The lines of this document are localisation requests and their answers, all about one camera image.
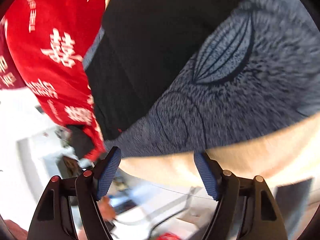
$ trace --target cable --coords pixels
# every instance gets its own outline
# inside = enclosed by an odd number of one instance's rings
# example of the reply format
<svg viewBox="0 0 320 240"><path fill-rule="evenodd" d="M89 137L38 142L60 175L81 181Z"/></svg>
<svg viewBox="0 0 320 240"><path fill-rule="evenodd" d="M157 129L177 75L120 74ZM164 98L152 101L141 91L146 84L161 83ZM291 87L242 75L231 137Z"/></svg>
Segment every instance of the cable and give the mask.
<svg viewBox="0 0 320 240"><path fill-rule="evenodd" d="M193 189L193 194L194 194L194 193L198 192L201 188L200 187L196 187L196 188L191 187L191 189ZM182 197L177 198L176 200L169 202L167 205L165 205L165 206L163 206L163 207L151 212L150 214L146 215L144 218L142 218L140 220L137 220L137 221L123 222L123 221L119 221L117 219L114 219L114 221L116 221L116 222L118 222L120 224L126 225L126 226L136 226L136 225L139 225L139 224L145 222L146 220L150 221L151 219L153 219L156 216L162 214L163 212L169 210L170 208L173 208L176 205L180 204L185 199L188 200L188 198L190 198L190 197L191 197L191 195L184 194Z"/></svg>
<svg viewBox="0 0 320 240"><path fill-rule="evenodd" d="M196 189L196 188L193 188L193 187L190 188L190 191L189 191L189 194L188 194L188 197L187 197L187 200L186 200L186 205L184 206L183 209L175 212L174 214L170 215L169 217L165 218L164 220L161 220L159 223L155 224L155 225L151 228L147 240L150 240L150 239L151 239L152 232L153 232L159 225L161 225L162 223L166 222L168 219L170 219L170 218L178 215L179 213L187 210L187 209L190 207L190 197L192 197L192 195L194 194L195 189Z"/></svg>

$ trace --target red rivet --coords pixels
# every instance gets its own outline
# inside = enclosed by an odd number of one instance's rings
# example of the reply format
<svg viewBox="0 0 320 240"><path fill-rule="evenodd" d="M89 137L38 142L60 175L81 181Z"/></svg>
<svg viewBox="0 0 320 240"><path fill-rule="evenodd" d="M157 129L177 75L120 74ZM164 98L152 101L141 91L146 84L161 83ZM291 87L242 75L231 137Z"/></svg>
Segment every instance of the red rivet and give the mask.
<svg viewBox="0 0 320 240"><path fill-rule="evenodd" d="M92 174L92 171L85 171L85 172L83 173L83 176L89 177L89 176L91 176L91 174Z"/></svg>
<svg viewBox="0 0 320 240"><path fill-rule="evenodd" d="M52 182L57 182L59 180L59 176L53 176L52 178L51 178L51 181Z"/></svg>

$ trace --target gray fleece blanket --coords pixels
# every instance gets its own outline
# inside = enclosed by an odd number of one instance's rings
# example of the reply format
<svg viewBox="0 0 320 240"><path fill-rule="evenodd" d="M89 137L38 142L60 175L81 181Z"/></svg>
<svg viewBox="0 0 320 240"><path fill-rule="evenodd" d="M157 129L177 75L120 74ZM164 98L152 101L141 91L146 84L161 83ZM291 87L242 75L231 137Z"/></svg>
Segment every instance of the gray fleece blanket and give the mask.
<svg viewBox="0 0 320 240"><path fill-rule="evenodd" d="M319 66L320 33L300 0L245 0L106 149L158 156L267 135L320 109Z"/></svg>

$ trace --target black fabric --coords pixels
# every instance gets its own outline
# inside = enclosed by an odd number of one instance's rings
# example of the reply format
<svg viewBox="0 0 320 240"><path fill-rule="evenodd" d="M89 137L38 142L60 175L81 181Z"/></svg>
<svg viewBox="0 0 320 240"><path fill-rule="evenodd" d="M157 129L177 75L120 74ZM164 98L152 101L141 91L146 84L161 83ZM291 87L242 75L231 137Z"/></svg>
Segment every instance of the black fabric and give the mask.
<svg viewBox="0 0 320 240"><path fill-rule="evenodd" d="M143 117L241 0L111 0L86 70L104 139Z"/></svg>
<svg viewBox="0 0 320 240"><path fill-rule="evenodd" d="M75 149L75 155L82 159L86 154L94 149L94 145L89 136L83 131L81 125L67 125L67 128L71 130L70 146Z"/></svg>

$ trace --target red blanket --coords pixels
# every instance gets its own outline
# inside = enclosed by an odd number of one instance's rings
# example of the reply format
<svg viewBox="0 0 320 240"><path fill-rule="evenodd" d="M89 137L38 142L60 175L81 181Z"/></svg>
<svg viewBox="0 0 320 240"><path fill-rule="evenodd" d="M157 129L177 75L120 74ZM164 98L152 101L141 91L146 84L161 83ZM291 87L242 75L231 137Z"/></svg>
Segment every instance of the red blanket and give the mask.
<svg viewBox="0 0 320 240"><path fill-rule="evenodd" d="M5 38L6 20L0 22L0 90L26 86L11 57Z"/></svg>
<svg viewBox="0 0 320 240"><path fill-rule="evenodd" d="M105 0L15 0L5 17L7 43L26 85L57 124L85 125L97 159L104 151L82 60L105 10Z"/></svg>

